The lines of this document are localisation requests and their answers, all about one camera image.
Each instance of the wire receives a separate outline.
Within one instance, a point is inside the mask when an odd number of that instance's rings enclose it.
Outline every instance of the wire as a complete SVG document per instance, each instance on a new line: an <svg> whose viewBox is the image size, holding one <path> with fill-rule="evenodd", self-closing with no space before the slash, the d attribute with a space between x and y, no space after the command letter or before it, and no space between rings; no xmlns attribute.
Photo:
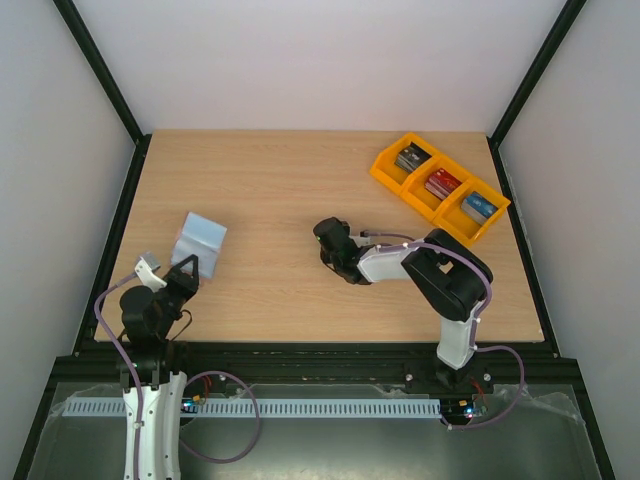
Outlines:
<svg viewBox="0 0 640 480"><path fill-rule="evenodd" d="M482 389L478 381L473 377L471 377L471 385L478 391L478 396L482 399L482 403L484 403L484 406L488 407L489 402L487 401L487 397L484 394L484 390Z"/></svg>
<svg viewBox="0 0 640 480"><path fill-rule="evenodd" d="M516 352L511 347L507 347L505 345L496 345L493 347L479 348L475 344L476 329L478 326L477 324L478 324L480 313L482 313L489 306L489 303L491 303L491 299L493 298L493 290L491 289L491 283L489 283L489 279L476 265L474 265L468 259L464 258L463 256L447 248L442 248L436 245L432 245L430 243L425 243L425 242L404 243L402 245L396 245L393 247L380 247L380 251L388 252L390 250L399 249L399 248L428 248L430 250L435 251L436 253L444 253L446 256L453 258L454 260L457 260L463 265L465 265L466 267L468 267L473 273L475 273L478 276L480 281L483 283L486 291L486 297L483 304L480 305L480 307L478 307L478 310L476 310L474 322L472 324L471 335L469 338L469 346L479 353L495 352L498 350L504 350L506 352L511 353L518 361L518 366L520 367L520 384L518 385L518 391L516 393L515 398L509 404L509 406L507 406L507 408L505 408L502 412L500 412L497 416L495 416L491 420L487 420L486 422L482 422L482 423L476 423L473 425L451 425L446 418L442 417L442 423L444 423L447 426L447 429L449 430L471 430L471 429L476 429L481 427L488 427L489 425L498 423L499 421L504 419L509 414L509 412L511 412L511 410L513 410L513 408L516 406L516 403L518 402L518 399L520 398L520 395L522 395L522 391L524 390L524 386L525 386L524 363L522 362L522 358L520 357L520 355L518 355L518 352Z"/></svg>
<svg viewBox="0 0 640 480"><path fill-rule="evenodd" d="M180 330L178 333L176 333L173 338L171 340L169 340L170 342L173 342L176 338L178 338L182 332L184 332L187 328L189 328L189 325L191 325L191 322L193 322L193 315L191 315L191 312L189 310L187 310L186 308L184 310L181 310L180 313L188 313L189 314L189 321L187 322L187 324L182 327L182 330Z"/></svg>
<svg viewBox="0 0 640 480"><path fill-rule="evenodd" d="M491 303L491 299L493 298L493 290L491 289L491 283L489 283L489 279L485 276L482 270L476 267L473 264L473 262L471 262L469 259L464 258L462 255L459 255L456 252L449 250L448 248L443 248L438 245L433 245L431 243L426 243L422 241L403 243L402 245L394 245L392 247L380 247L380 251L388 252L388 251L391 251L392 249L395 250L395 249L404 249L404 248L428 248L429 250L433 250L436 253L444 253L447 257L450 257L450 258L453 258L454 260L459 261L460 263L468 267L473 273L475 273L480 279L480 281L482 282L482 284L484 285L484 289L486 292L486 298L484 302L482 303L482 305L480 305L480 307L478 307L478 310L476 310L476 314L475 314L476 319ZM477 328L476 323L477 322L473 322L473 325L472 325L471 339L469 342L470 346L475 345L475 340L476 340L475 330Z"/></svg>
<svg viewBox="0 0 640 480"><path fill-rule="evenodd" d="M258 437L260 436L261 419L260 419L260 410L259 410L259 407L258 407L258 400L256 399L256 396L251 391L251 389L247 386L246 383L244 383L242 380L240 380L235 375L232 375L232 374L227 373L227 372L221 372L221 371L218 371L218 370L211 370L211 371L208 371L208 372L199 373L199 374L191 377L189 379L189 381L187 382L187 385L190 385L191 383L195 382L199 378L202 378L204 376L209 376L209 375L224 375L225 377L230 378L231 380L236 382L238 385L240 385L242 388L244 388L245 391L247 392L247 394L249 395L249 398L251 398L251 403L253 403L253 408L254 408L254 410L256 412L256 426L255 426L255 429L253 430L253 435L251 437L251 440L249 440L249 444L247 445L247 447L242 452L240 452L239 454L237 454L237 455L235 455L235 456L233 456L231 458L221 458L221 459L208 457L208 456L206 456L206 455L204 455L204 454L202 454L200 452L197 452L192 447L187 445L185 443L185 441L182 440L182 439L180 439L180 445L182 445L182 447L187 452L189 452L191 455L193 455L196 458L199 458L200 460L204 460L205 462L216 463L216 464L233 463L233 462L236 462L236 461L246 457L247 454L256 445L256 442L258 441Z"/></svg>
<svg viewBox="0 0 640 480"><path fill-rule="evenodd" d="M447 426L448 430L472 430L472 429L476 429L476 428L488 427L489 425L495 425L496 423L500 422L501 420L504 420L504 418L507 415L509 415L511 410L513 410L513 408L516 406L516 403L518 403L518 400L520 399L520 396L522 395L522 392L523 392L524 386L525 386L525 383L524 383L524 363L522 362L522 358L520 357L520 355L518 355L518 352L516 352L511 347L507 347L506 345L495 345L493 347L484 347L484 348L477 348L476 349L476 351L478 353L495 352L495 351L499 351L499 350L503 350L505 352L509 352L509 353L511 353L511 355L516 357L516 360L518 361L518 366L520 367L520 384L518 385L518 391L516 392L516 395L515 395L514 399L507 406L507 408L505 408L502 412L500 412L498 415L496 415L492 419L487 420L486 422L482 422L482 423L474 423L472 425L451 425L447 421L446 418L441 417L442 423L444 423Z"/></svg>
<svg viewBox="0 0 640 480"><path fill-rule="evenodd" d="M410 237L409 235L404 235L402 233L370 232L369 230L363 230L362 233L365 237L395 237L404 238L405 240L409 240L410 242L415 242L415 238Z"/></svg>
<svg viewBox="0 0 640 480"><path fill-rule="evenodd" d="M134 278L136 278L136 274L131 273L130 275L127 275L122 280L116 282L114 285L110 286L107 290L102 292L98 296L98 298L96 298L96 301L93 304L93 312L95 313L96 318L98 319L98 322L100 323L100 325L102 325L102 328L104 328L105 332L107 332L107 336L113 343L113 346L116 347L116 350L122 357L122 360L124 360L124 363L127 365L127 368L129 368L129 372L131 373L131 378L133 378L133 383L136 387L136 392L138 394L138 408L136 411L135 424L140 425L142 423L142 410L144 407L142 403L143 402L142 384L140 383L140 377L138 376L138 372L136 372L136 369L133 366L133 362L131 361L131 358L129 358L129 355L127 355L127 352L125 351L124 347L118 341L113 331L109 328L109 325L107 325L107 322L105 322L104 318L102 317L102 313L100 312L100 305L102 304L106 296L109 295L111 292L113 292L115 289L127 283L128 281L133 280ZM133 478L134 479L139 478L139 475L138 475L139 463L140 463L140 428L136 428L133 436Z"/></svg>

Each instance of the white robotic arm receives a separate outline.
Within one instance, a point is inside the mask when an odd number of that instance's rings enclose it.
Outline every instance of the white robotic arm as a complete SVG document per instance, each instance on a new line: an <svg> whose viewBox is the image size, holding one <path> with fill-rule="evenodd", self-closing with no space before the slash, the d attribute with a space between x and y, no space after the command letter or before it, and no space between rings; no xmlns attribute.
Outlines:
<svg viewBox="0 0 640 480"><path fill-rule="evenodd" d="M489 268L444 230L424 240L383 247L368 237L350 237L348 224L335 217L314 228L322 261L347 282L368 285L411 279L440 314L438 358L454 370L473 356L479 312L490 299ZM451 263L444 272L441 267Z"/></svg>

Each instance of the yellow compartment tray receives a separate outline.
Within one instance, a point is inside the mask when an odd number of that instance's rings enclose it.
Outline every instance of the yellow compartment tray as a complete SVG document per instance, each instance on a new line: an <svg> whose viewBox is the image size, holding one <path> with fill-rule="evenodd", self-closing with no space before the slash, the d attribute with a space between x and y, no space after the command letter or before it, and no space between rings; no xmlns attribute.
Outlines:
<svg viewBox="0 0 640 480"><path fill-rule="evenodd" d="M398 153L411 143L416 144L431 158L409 174L395 165ZM447 198L440 200L425 188L425 183L436 170L444 168L462 183ZM415 133L407 133L393 145L384 149L370 170L371 175L415 208L435 226L445 229L456 240L470 247L482 237L507 210L511 203L467 169L425 142ZM484 225L475 222L460 206L473 192L478 192L498 209Z"/></svg>

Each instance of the robotic arm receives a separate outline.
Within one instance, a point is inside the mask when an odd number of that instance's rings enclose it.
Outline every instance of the robotic arm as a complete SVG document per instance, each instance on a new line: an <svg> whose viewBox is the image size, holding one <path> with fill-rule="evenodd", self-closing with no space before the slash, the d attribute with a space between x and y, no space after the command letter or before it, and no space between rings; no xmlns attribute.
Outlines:
<svg viewBox="0 0 640 480"><path fill-rule="evenodd" d="M413 280L440 314L438 358L454 370L467 364L480 321L476 313L487 300L485 282L493 281L491 270L478 257L442 229L424 240L392 247L371 245L365 235L351 237L349 224L335 217L318 223L313 233L322 262L348 283Z"/></svg>
<svg viewBox="0 0 640 480"><path fill-rule="evenodd" d="M127 411L124 478L130 480L180 478L178 433L187 376L180 371L184 351L166 337L182 317L184 304L198 291L198 257L185 258L162 278L155 275L158 268L153 255L141 256L135 273L142 285L128 289L120 299L122 323L131 342L127 354L142 385L139 397L129 367L121 360L118 368Z"/></svg>

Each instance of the white cable channel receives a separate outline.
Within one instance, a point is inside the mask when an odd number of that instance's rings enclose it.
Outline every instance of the white cable channel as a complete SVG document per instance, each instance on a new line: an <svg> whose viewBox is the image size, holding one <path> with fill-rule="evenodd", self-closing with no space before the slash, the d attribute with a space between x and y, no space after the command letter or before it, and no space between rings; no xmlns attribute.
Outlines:
<svg viewBox="0 0 640 480"><path fill-rule="evenodd" d="M262 418L440 418L440 401L425 399L259 399ZM209 399L182 418L253 418L250 399ZM121 398L73 398L64 417L124 417Z"/></svg>

